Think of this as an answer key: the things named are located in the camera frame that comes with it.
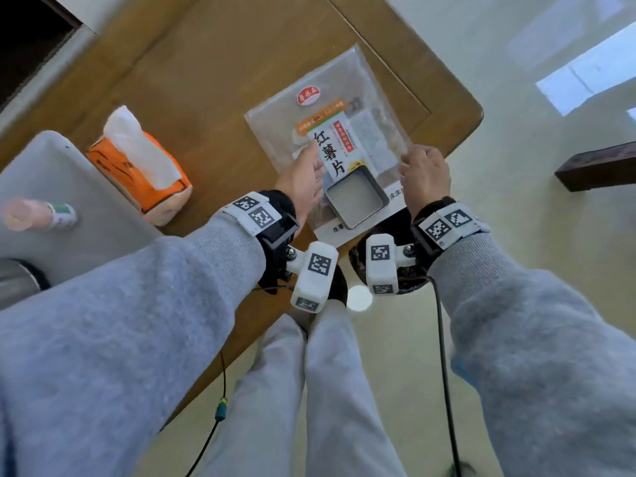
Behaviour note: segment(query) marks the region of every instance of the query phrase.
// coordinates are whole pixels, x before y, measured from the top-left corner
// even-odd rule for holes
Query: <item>hand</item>
[[[414,145],[402,156],[404,202],[414,219],[431,202],[450,196],[450,169],[435,147]]]
[[[311,210],[322,199],[324,169],[318,151],[318,143],[312,140],[298,158],[285,167],[274,185],[274,189],[287,194],[294,203],[300,229],[305,225]]]

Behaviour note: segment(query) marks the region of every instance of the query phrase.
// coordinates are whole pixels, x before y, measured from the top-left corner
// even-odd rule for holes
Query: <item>white pants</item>
[[[346,307],[335,300],[316,317],[308,342],[286,314],[267,330],[199,475],[290,476],[305,378],[308,477],[406,475],[382,428]]]

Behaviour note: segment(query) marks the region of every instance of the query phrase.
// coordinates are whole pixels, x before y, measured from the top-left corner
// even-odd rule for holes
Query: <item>transparent plastic bag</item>
[[[398,161],[410,141],[357,45],[250,110],[245,119],[279,173],[315,138],[325,162],[323,190],[363,163],[392,195],[390,207],[374,216],[375,224],[404,207],[403,198],[393,199],[401,194]],[[339,148],[331,144],[336,138]],[[335,242],[325,237],[327,232],[346,232],[335,245],[368,229],[368,224],[343,229],[325,198],[307,222],[327,243]]]

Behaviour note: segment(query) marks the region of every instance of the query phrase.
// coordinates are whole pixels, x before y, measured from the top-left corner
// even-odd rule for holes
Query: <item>gray sweatshirt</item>
[[[3,475],[130,474],[264,269],[256,239],[217,215],[2,312]],[[487,234],[431,275],[507,476],[636,474],[631,338]]]

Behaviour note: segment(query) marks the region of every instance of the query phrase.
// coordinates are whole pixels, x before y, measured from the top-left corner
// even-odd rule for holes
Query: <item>teal connector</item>
[[[222,422],[225,420],[225,417],[228,416],[228,401],[225,398],[222,398],[219,402],[219,406],[216,407],[216,413],[214,414],[214,419],[217,422]]]

